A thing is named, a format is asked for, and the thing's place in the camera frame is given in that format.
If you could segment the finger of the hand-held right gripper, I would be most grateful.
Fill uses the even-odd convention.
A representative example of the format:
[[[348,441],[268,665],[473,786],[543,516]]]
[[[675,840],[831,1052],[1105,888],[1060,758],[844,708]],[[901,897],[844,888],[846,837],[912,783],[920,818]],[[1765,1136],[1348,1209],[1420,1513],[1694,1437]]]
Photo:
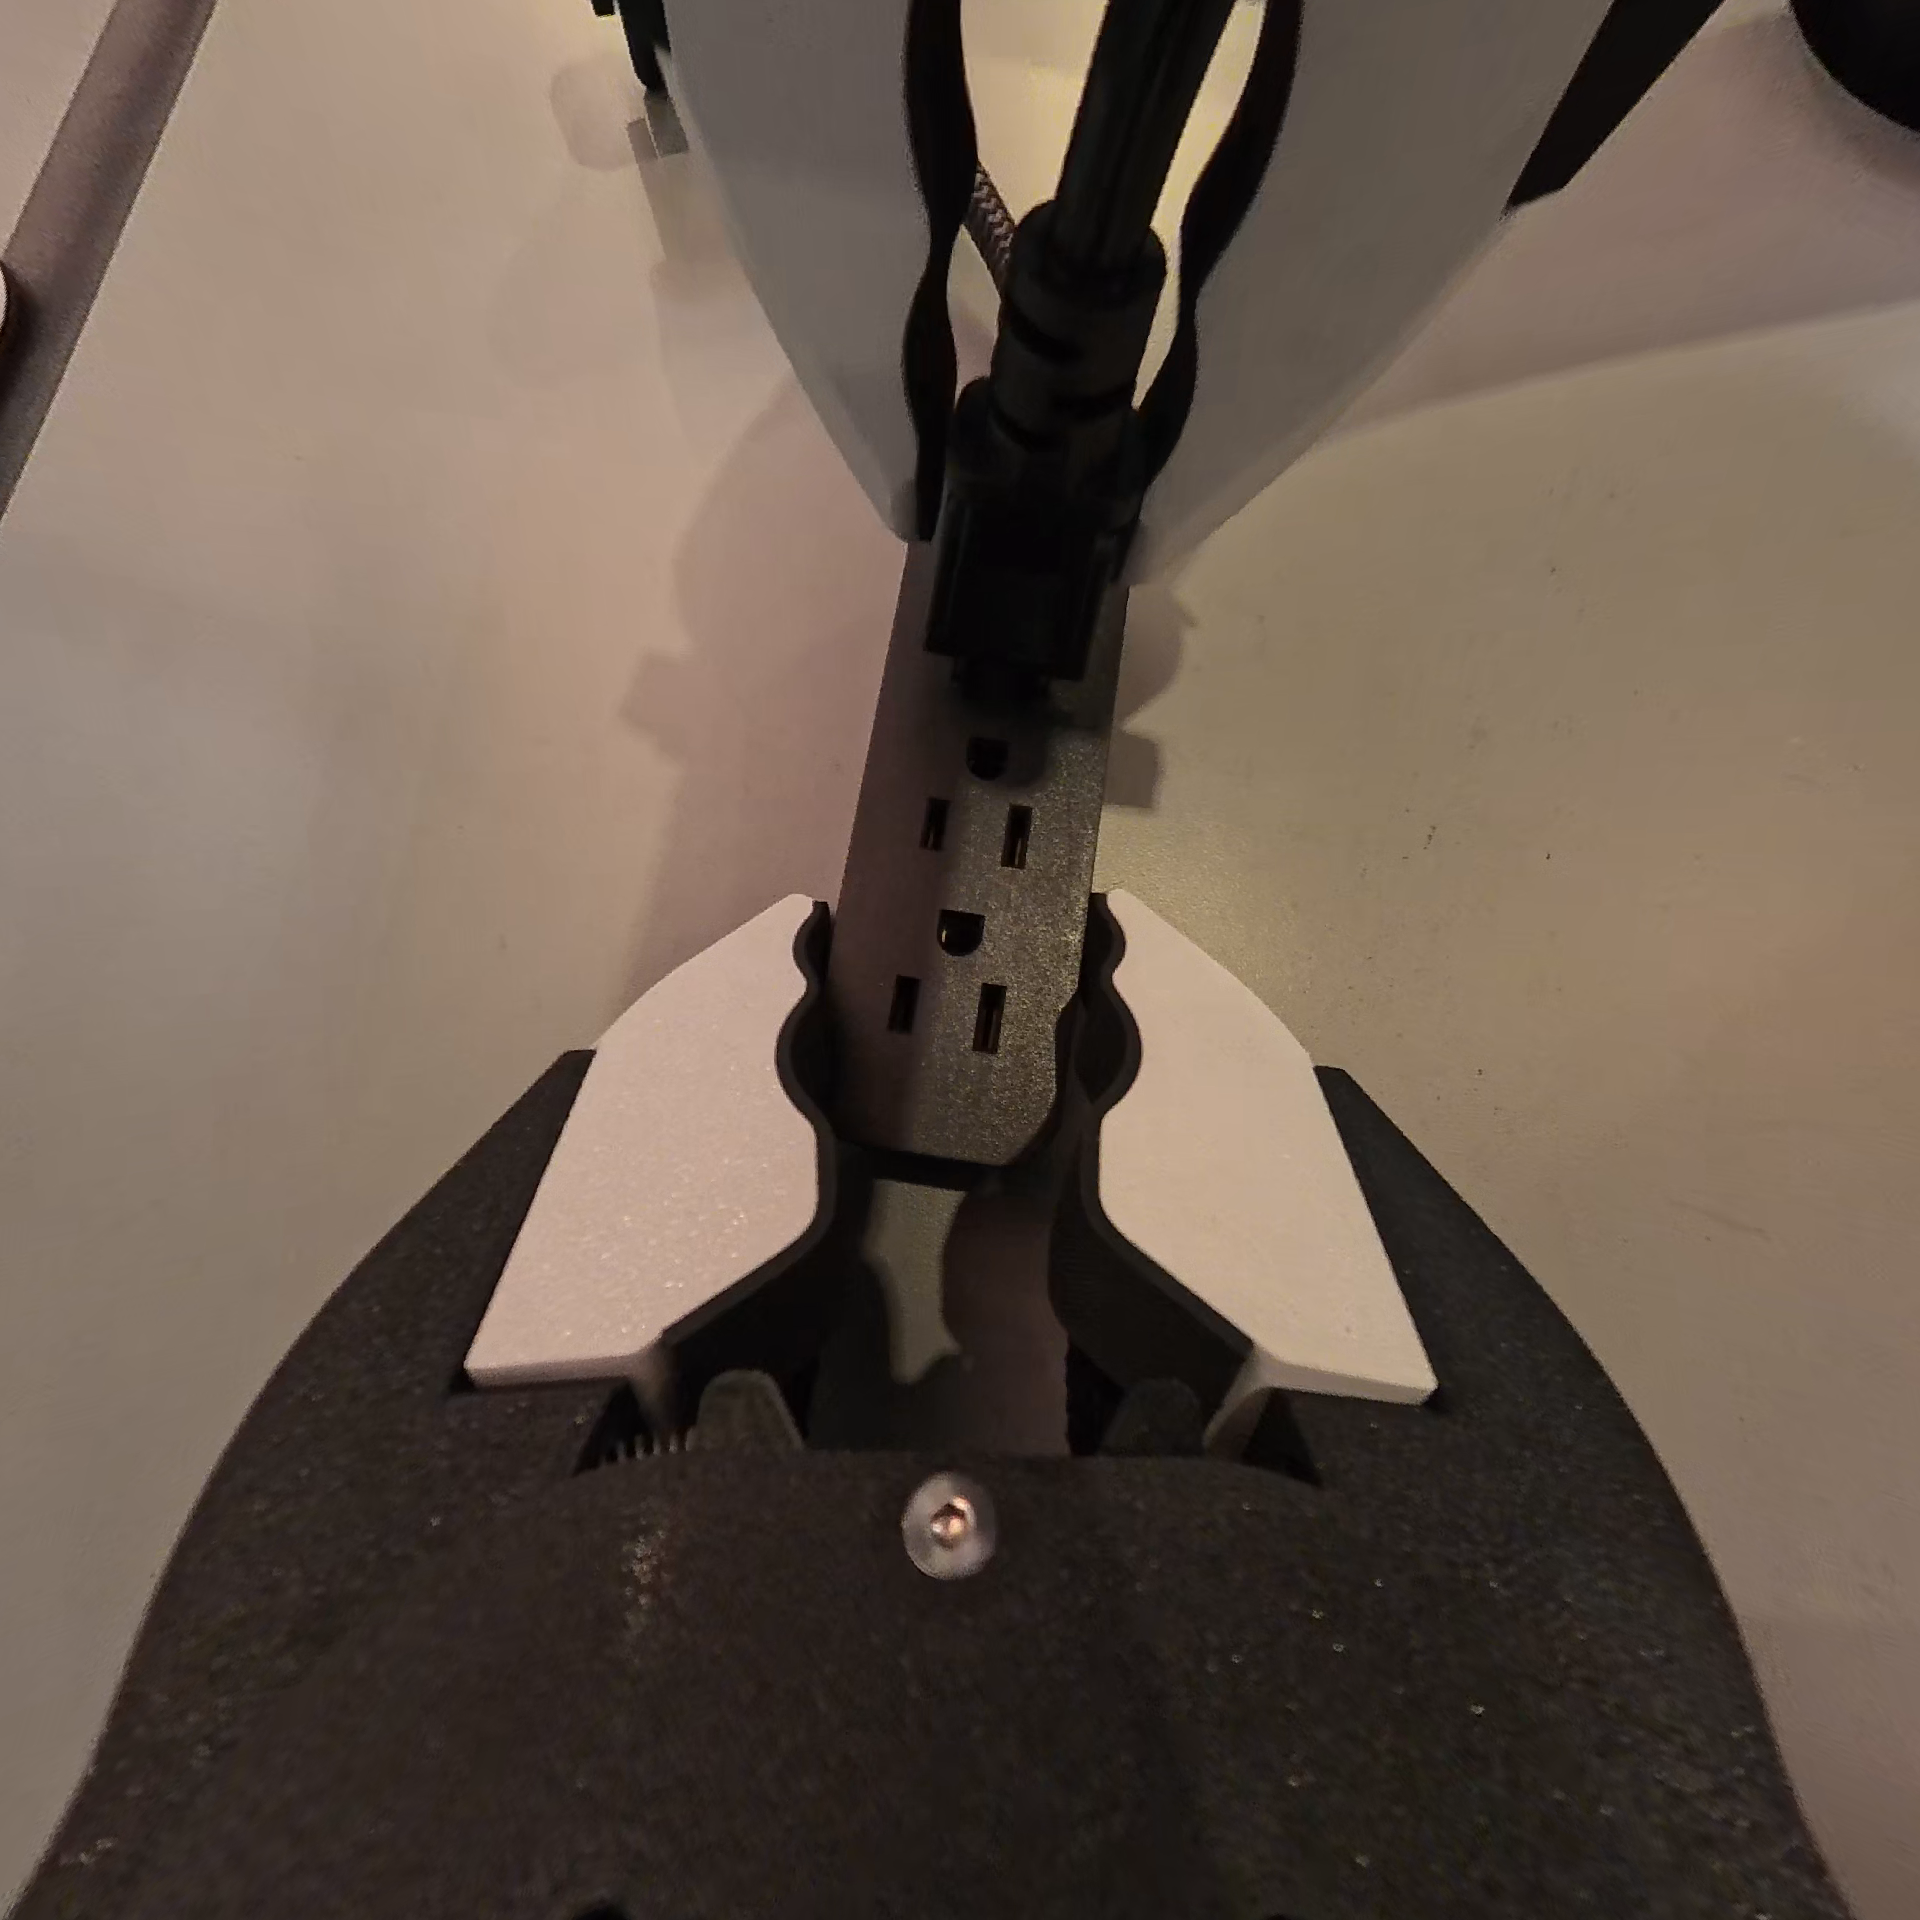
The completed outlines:
[[[753,294],[877,516],[943,494],[968,208],[957,1],[675,1],[667,84]]]
[[[1196,296],[1196,382],[1132,576],[1336,421],[1492,238],[1603,1],[1309,1],[1278,146]]]

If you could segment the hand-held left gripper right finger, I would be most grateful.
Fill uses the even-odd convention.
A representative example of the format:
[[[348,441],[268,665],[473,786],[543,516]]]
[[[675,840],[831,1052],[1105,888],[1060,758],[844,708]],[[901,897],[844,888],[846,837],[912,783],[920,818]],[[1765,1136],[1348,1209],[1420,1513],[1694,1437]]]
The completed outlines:
[[[1141,897],[1092,897],[1064,1061],[1072,1448],[1176,1382],[1201,1448],[1278,1393],[1422,1406],[1435,1374],[1308,1049]]]

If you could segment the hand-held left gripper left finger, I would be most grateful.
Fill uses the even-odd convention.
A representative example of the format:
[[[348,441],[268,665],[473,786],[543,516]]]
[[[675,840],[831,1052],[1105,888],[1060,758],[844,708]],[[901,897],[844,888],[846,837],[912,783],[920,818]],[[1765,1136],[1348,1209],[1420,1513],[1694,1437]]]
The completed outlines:
[[[837,1172],[809,1088],[830,910],[784,896],[591,1052],[464,1357],[477,1388],[621,1381],[683,1423],[731,1372],[806,1375],[837,1317]]]

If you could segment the black power strip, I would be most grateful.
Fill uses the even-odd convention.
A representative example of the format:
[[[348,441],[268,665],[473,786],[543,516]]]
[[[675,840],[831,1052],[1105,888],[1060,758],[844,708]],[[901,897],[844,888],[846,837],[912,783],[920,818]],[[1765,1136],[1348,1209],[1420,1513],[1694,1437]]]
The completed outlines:
[[[831,1128],[877,1152],[999,1168],[1059,1095],[1109,772],[1126,591],[1088,672],[1031,700],[965,689],[925,641],[933,549],[902,549],[825,1013]]]

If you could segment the black power plug with cable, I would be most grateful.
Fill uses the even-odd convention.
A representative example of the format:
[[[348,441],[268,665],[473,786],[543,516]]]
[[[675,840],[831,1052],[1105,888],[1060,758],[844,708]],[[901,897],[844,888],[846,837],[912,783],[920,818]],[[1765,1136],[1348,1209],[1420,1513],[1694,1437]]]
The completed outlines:
[[[1062,170],[1012,231],[991,367],[953,406],[923,645],[982,703],[1088,672],[1192,406],[1196,285],[1143,409],[1168,274],[1155,210],[1232,4],[1105,4]]]

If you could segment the black rounded object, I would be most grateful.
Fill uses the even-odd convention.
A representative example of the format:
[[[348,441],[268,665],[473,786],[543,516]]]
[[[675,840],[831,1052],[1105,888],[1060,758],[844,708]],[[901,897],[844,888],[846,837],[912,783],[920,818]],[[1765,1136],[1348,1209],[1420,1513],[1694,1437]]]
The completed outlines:
[[[1853,100],[1918,129],[1918,1],[1789,1],[1805,46]]]

